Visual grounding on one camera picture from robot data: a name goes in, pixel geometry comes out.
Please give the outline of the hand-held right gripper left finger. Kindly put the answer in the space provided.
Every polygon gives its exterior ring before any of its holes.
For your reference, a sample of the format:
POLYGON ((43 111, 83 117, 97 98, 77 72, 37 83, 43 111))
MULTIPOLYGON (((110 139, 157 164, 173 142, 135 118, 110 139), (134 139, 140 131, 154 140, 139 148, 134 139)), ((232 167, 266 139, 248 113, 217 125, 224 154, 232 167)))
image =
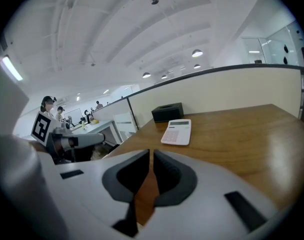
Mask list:
POLYGON ((135 195, 150 163, 149 150, 101 160, 54 164, 39 152, 42 174, 67 240, 137 240, 135 195))

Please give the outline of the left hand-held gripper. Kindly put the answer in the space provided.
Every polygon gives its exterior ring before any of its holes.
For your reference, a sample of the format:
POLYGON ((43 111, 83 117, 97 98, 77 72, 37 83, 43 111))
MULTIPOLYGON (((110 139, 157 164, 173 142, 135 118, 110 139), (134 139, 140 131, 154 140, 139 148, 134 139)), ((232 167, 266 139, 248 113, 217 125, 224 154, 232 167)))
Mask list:
POLYGON ((102 133, 88 133, 77 134, 77 142, 73 141, 73 133, 67 122, 59 122, 40 111, 35 117, 30 135, 45 147, 56 165, 76 161, 76 143, 77 149, 83 149, 104 143, 106 140, 102 133))

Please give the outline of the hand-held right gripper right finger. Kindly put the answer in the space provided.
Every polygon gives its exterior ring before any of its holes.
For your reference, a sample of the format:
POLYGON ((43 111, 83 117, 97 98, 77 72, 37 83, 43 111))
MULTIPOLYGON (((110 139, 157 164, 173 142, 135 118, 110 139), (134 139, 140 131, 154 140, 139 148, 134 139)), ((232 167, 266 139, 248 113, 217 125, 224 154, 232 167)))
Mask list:
POLYGON ((153 153, 159 196, 139 240, 255 238, 277 213, 270 198, 226 168, 164 150, 153 153))

